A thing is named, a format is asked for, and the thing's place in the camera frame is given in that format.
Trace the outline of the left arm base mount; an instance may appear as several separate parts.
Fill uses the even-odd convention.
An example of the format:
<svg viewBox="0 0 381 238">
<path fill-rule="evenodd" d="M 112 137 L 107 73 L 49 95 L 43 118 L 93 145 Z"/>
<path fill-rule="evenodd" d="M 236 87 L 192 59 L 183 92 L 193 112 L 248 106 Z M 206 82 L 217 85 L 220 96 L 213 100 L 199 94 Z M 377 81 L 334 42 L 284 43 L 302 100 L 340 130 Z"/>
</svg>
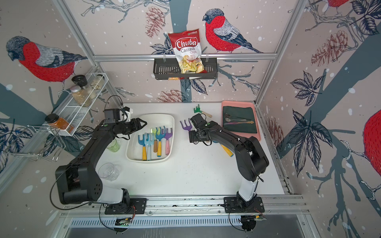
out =
<svg viewBox="0 0 381 238">
<path fill-rule="evenodd" d="M 105 209 L 105 215 L 144 214 L 147 201 L 147 198 L 131 198 L 128 191 L 123 188 L 122 201 L 108 205 Z"/>
</svg>

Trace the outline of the lime rake wooden handle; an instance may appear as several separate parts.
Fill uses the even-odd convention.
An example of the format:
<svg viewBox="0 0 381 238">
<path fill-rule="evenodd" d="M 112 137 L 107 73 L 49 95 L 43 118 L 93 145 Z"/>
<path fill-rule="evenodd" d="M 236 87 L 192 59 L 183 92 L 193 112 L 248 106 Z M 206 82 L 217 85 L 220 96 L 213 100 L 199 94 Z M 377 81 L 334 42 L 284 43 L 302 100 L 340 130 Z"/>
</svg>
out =
<svg viewBox="0 0 381 238">
<path fill-rule="evenodd" d="M 157 134 L 157 128 L 151 128 L 151 134 L 152 134 L 152 138 L 153 138 L 153 151 L 154 153 L 157 153 L 158 151 L 158 142 L 157 142 L 157 139 L 156 139 L 156 134 Z"/>
</svg>

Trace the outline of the light blue fork pale handle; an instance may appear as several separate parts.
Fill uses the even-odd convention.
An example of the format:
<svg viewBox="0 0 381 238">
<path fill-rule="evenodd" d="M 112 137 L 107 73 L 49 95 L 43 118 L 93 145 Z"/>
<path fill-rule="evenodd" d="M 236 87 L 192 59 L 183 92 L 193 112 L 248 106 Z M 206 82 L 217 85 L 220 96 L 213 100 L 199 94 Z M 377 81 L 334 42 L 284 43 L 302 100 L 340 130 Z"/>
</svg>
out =
<svg viewBox="0 0 381 238">
<path fill-rule="evenodd" d="M 152 147 L 153 147 L 153 138 L 151 133 L 146 134 L 145 145 L 147 148 L 147 160 L 150 161 L 152 159 Z"/>
</svg>

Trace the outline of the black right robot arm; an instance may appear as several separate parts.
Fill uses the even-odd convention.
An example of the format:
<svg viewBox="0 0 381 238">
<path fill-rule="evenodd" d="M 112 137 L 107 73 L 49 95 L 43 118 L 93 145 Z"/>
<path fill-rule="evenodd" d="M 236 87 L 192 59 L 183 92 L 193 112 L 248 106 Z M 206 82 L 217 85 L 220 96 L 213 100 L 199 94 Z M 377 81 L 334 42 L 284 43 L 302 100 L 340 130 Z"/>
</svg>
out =
<svg viewBox="0 0 381 238">
<path fill-rule="evenodd" d="M 216 141 L 231 150 L 236 158 L 238 171 L 243 177 L 238 198 L 244 202 L 256 196 L 257 182 L 269 166 L 269 160 L 256 137 L 238 136 L 214 121 L 207 122 L 201 114 L 190 118 L 195 130 L 189 132 L 191 143 Z"/>
</svg>

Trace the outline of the blue fork yellow handle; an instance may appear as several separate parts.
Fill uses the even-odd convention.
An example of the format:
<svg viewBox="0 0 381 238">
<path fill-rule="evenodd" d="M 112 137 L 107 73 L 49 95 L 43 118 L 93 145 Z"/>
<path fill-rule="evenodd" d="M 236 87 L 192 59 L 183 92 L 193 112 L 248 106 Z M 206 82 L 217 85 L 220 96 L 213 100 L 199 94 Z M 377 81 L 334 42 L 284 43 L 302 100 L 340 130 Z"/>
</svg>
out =
<svg viewBox="0 0 381 238">
<path fill-rule="evenodd" d="M 138 143 L 142 146 L 142 160 L 147 160 L 147 152 L 146 152 L 146 146 L 145 146 L 145 134 L 138 135 Z"/>
</svg>

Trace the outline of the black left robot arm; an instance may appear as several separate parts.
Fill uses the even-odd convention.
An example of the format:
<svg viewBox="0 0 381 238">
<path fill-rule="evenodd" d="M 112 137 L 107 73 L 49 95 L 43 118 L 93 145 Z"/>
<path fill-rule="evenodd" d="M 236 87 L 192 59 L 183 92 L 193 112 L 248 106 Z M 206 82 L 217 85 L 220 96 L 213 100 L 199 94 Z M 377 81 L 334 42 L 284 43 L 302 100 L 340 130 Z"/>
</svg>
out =
<svg viewBox="0 0 381 238">
<path fill-rule="evenodd" d="M 119 121 L 118 114 L 105 112 L 105 119 L 95 128 L 91 139 L 79 155 L 69 164 L 56 169 L 55 184 L 61 204 L 130 203 L 126 189 L 104 186 L 96 172 L 99 159 L 117 135 L 130 135 L 147 125 L 140 118 L 128 122 Z"/>
</svg>

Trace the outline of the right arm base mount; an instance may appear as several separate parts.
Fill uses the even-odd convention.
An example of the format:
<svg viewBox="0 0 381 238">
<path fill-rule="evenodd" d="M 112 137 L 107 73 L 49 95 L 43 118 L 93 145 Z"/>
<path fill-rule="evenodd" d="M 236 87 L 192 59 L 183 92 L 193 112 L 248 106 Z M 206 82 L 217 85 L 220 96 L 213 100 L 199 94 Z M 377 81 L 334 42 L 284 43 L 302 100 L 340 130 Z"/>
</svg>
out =
<svg viewBox="0 0 381 238">
<path fill-rule="evenodd" d="M 224 197 L 220 204 L 226 213 L 264 213 L 264 203 L 261 197 L 255 195 L 250 201 L 245 201 L 237 192 L 235 196 Z"/>
</svg>

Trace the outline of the purple rake pink handle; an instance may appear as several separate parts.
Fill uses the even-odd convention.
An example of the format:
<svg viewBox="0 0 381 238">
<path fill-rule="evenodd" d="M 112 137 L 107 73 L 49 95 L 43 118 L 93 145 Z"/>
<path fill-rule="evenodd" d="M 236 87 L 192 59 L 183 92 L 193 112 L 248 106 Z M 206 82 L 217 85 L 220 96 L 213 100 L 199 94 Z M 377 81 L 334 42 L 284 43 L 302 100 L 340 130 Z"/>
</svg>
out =
<svg viewBox="0 0 381 238">
<path fill-rule="evenodd" d="M 165 154 L 166 155 L 170 154 L 170 149 L 171 149 L 170 138 L 172 137 L 172 135 L 173 135 L 173 128 L 166 129 L 165 136 L 164 136 L 164 138 L 166 140 L 166 147 L 165 147 Z"/>
</svg>

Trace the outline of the blue rake yellow handle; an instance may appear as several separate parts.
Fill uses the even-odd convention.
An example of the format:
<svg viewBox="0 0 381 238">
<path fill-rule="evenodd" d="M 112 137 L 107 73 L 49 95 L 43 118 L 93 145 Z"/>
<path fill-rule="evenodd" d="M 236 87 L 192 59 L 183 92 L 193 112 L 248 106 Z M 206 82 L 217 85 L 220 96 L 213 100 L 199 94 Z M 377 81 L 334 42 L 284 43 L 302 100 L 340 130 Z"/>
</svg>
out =
<svg viewBox="0 0 381 238">
<path fill-rule="evenodd" d="M 164 138 L 165 136 L 165 127 L 162 129 L 162 127 L 159 127 L 158 129 L 156 129 L 156 133 L 155 133 L 155 138 L 157 140 L 157 157 L 161 157 L 162 156 L 162 139 Z"/>
</svg>

